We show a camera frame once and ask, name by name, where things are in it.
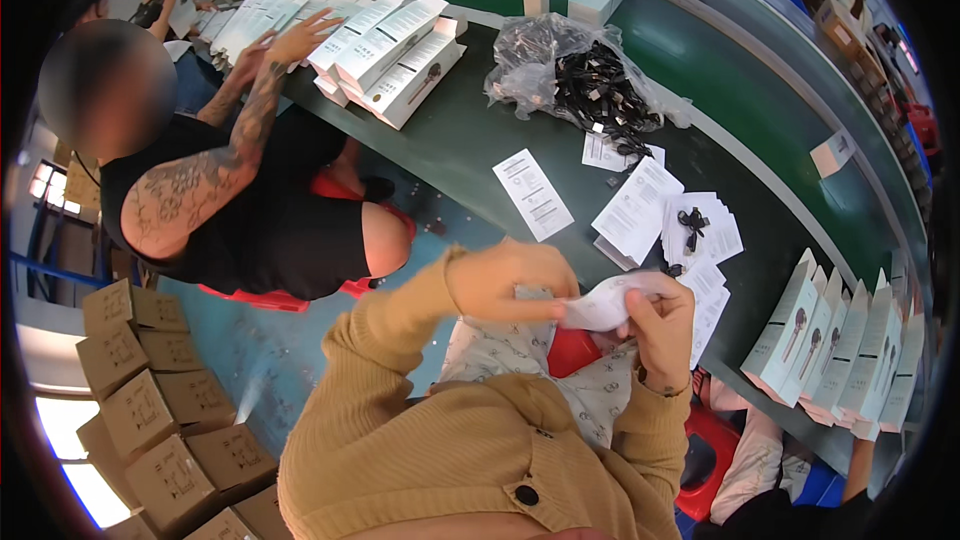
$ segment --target black cable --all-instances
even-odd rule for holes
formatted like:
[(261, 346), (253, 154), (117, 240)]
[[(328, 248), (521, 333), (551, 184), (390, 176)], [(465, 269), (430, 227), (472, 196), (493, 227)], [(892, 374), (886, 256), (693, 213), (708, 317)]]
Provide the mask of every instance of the black cable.
[(83, 170), (86, 172), (87, 175), (90, 176), (90, 179), (93, 180), (93, 183), (97, 185), (97, 188), (100, 188), (100, 182), (98, 182), (97, 178), (93, 177), (93, 174), (90, 173), (89, 169), (87, 169), (87, 166), (84, 164), (84, 161), (80, 158), (80, 154), (76, 150), (72, 152), (73, 152), (73, 156), (77, 157), (77, 163), (79, 163), (79, 166), (83, 168)]

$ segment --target tattooed arm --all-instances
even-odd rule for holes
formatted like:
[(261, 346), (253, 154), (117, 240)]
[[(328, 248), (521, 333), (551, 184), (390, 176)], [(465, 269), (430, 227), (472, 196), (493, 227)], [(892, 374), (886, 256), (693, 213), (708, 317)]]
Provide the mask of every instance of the tattooed arm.
[(210, 102), (199, 110), (198, 120), (213, 127), (220, 127), (224, 124), (227, 115), (234, 110), (234, 106), (240, 101), (244, 91), (257, 78), (260, 66), (263, 64), (264, 54), (270, 48), (267, 39), (276, 33), (274, 30), (269, 30), (251, 45), (244, 48), (240, 56), (237, 57), (236, 66), (234, 66), (230, 75), (223, 80), (220, 89), (213, 95)]
[(291, 63), (306, 59), (323, 42), (323, 30), (339, 23), (320, 22), (329, 12), (307, 18), (265, 51), (227, 146), (163, 162), (130, 188), (120, 227), (134, 249), (153, 259), (176, 257), (194, 230), (254, 181), (276, 118), (283, 76)]

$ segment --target sleeve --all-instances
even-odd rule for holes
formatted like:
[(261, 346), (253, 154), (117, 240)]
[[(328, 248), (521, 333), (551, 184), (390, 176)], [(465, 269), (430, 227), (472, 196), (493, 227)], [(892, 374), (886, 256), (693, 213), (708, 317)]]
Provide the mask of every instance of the sleeve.
[(364, 438), (404, 410), (413, 390), (406, 376), (441, 317), (456, 313), (445, 277), (458, 247), (393, 292), (366, 296), (340, 315), (322, 341), (327, 365), (288, 439), (287, 450), (332, 452)]
[(684, 423), (690, 416), (690, 384), (677, 396), (666, 397), (632, 375), (630, 402), (613, 425), (613, 450), (654, 488), (672, 509), (680, 492), (687, 454)]

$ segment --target white fabric with print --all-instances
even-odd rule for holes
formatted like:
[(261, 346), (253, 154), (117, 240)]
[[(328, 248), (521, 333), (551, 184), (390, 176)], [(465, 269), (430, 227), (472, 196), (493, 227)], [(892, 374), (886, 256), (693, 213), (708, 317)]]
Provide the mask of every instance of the white fabric with print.
[(450, 335), (438, 382), (483, 382), (505, 373), (550, 378), (570, 405), (583, 440), (610, 448), (614, 420), (630, 401), (631, 366), (637, 345), (632, 341), (622, 344), (568, 377), (554, 378), (546, 359), (554, 330), (549, 324), (459, 319)]

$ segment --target arm tattoo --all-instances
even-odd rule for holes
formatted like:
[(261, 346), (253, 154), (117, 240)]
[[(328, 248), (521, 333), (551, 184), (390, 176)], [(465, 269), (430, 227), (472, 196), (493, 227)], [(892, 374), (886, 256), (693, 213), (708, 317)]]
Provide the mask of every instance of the arm tattoo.
[(148, 257), (167, 258), (190, 233), (257, 176), (287, 65), (264, 62), (227, 146), (159, 164), (126, 194), (121, 221), (128, 241)]
[(210, 102), (199, 110), (197, 119), (213, 127), (222, 126), (227, 120), (227, 115), (234, 110), (234, 105), (240, 101), (240, 94), (240, 90), (234, 88), (232, 84), (223, 83)]

